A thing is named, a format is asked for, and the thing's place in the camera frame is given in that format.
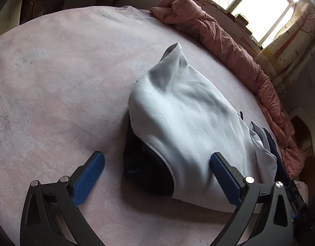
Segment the navy and white jacket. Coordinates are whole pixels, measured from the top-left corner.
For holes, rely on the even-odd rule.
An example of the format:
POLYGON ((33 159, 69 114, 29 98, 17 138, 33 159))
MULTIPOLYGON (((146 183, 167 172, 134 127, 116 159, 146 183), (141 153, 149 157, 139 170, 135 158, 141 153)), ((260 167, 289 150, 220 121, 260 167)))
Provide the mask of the navy and white jacket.
POLYGON ((245 124, 178 43, 136 82, 128 111, 124 175, 145 192, 233 212, 209 167, 215 152, 258 183, 276 180, 280 156, 270 133, 245 124))

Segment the pink floral bed sheet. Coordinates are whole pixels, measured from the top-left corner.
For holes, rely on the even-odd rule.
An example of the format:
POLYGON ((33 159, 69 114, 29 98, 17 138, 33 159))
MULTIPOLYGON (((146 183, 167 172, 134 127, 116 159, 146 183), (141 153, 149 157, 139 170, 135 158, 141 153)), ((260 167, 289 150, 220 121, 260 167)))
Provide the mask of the pink floral bed sheet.
POLYGON ((54 182, 101 150, 107 167, 82 211, 107 245, 208 245, 224 213, 122 184, 126 104, 135 81, 178 42, 247 120, 254 96, 206 49, 132 7, 71 9, 0 37, 0 225, 18 241, 32 180, 54 182))

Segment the pink quilted duvet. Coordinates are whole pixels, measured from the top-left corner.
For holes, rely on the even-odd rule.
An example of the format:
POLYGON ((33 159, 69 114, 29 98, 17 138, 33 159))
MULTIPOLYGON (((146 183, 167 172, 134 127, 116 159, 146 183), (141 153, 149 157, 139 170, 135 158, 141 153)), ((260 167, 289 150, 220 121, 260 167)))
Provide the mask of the pink quilted duvet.
POLYGON ((193 0, 162 0, 150 9, 150 14, 200 41, 255 95, 276 137, 287 172, 296 179, 304 167, 305 153, 298 148, 294 127, 270 78, 252 56, 193 0))

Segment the tree patterned curtain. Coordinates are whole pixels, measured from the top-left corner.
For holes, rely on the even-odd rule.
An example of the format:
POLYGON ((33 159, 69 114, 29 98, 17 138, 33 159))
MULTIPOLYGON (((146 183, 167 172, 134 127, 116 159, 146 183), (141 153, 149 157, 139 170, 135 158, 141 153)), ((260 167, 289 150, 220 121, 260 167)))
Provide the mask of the tree patterned curtain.
POLYGON ((299 0, 291 19, 254 60, 282 94, 302 73, 301 63, 307 60, 306 54, 314 45, 315 10, 307 0, 299 0))

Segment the books on window sill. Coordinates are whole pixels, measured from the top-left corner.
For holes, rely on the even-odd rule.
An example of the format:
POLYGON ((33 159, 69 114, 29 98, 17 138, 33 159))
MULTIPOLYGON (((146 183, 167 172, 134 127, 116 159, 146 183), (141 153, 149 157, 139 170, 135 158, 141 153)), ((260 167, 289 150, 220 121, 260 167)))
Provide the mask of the books on window sill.
POLYGON ((249 21, 241 14, 238 13, 236 15, 233 15, 230 12, 226 12, 226 15, 234 22, 236 22, 243 30, 246 30, 247 32, 250 32, 247 28, 247 25, 249 24, 249 21))

